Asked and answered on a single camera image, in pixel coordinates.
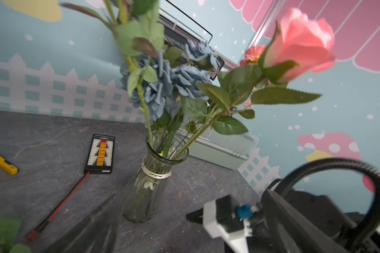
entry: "blue flower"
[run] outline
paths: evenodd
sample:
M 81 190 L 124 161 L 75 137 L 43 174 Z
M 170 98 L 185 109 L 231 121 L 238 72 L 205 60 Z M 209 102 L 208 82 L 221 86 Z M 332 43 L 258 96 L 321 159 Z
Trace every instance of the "blue flower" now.
M 148 83 L 144 81 L 142 88 L 144 90 L 145 103 L 148 105 L 149 114 L 153 120 L 159 119 L 163 114 L 163 108 L 165 107 L 166 100 L 172 95 L 173 85 L 171 80 L 172 68 L 168 60 L 163 59 L 164 51 L 158 52 L 157 59 L 151 58 L 149 64 L 156 71 L 158 80 L 155 83 Z M 137 57 L 138 66 L 143 68 L 148 64 L 148 57 L 146 55 L 140 55 Z M 128 77 L 130 71 L 126 63 L 121 66 L 120 70 L 123 75 L 121 82 L 122 88 L 127 89 Z M 138 108 L 141 105 L 141 101 L 138 95 L 137 89 L 132 93 L 130 102 L 134 108 Z
M 204 42 L 204 44 L 198 43 L 197 45 L 191 40 L 188 40 L 187 42 L 188 44 L 184 45 L 184 52 L 186 53 L 187 58 L 192 59 L 194 64 L 201 69 L 218 69 L 219 62 L 217 60 L 217 54 L 213 52 L 207 42 Z
M 198 83 L 211 84 L 207 71 L 183 64 L 172 70 L 171 78 L 173 85 L 183 96 L 208 100 L 208 97 L 197 88 Z

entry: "ribbon label on vase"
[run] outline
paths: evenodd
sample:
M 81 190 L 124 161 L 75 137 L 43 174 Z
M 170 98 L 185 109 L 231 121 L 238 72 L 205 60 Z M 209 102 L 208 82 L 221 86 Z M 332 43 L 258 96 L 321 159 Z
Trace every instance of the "ribbon label on vase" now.
M 143 164 L 143 161 L 142 161 L 142 170 L 145 172 L 146 175 L 153 177 L 154 179 L 165 179 L 165 178 L 170 177 L 172 175 L 172 171 L 169 171 L 169 173 L 167 173 L 167 174 L 154 173 L 145 167 L 145 165 Z

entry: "yellow tool handle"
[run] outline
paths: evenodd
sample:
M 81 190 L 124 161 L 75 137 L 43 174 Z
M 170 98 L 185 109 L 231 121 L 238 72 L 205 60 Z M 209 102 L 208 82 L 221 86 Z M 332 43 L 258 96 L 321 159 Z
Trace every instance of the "yellow tool handle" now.
M 12 165 L 6 159 L 4 159 L 1 155 L 0 155 L 0 168 L 4 169 L 5 171 L 10 173 L 11 175 L 15 175 L 18 172 L 18 168 L 16 166 Z

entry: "yellow cloud mural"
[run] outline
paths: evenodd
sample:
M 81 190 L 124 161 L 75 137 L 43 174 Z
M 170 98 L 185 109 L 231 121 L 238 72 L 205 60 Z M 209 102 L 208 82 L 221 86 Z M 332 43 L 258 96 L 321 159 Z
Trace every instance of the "yellow cloud mural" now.
M 62 20 L 57 0 L 1 0 L 8 7 L 46 22 Z

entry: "red and black wire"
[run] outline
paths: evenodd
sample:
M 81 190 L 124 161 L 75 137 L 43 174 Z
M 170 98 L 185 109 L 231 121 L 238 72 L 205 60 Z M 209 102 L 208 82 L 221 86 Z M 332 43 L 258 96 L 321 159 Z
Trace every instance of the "red and black wire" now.
M 84 175 L 77 183 L 76 185 L 71 189 L 71 191 L 59 202 L 59 204 L 52 210 L 52 212 L 34 229 L 32 230 L 28 235 L 27 239 L 33 241 L 35 240 L 38 235 L 45 229 L 45 227 L 48 225 L 48 223 L 53 219 L 53 217 L 56 215 L 56 213 L 59 211 L 59 209 L 65 204 L 65 202 L 74 194 L 77 187 L 81 185 L 81 183 L 86 180 L 87 176 L 89 175 L 89 172 L 87 172 L 86 175 Z

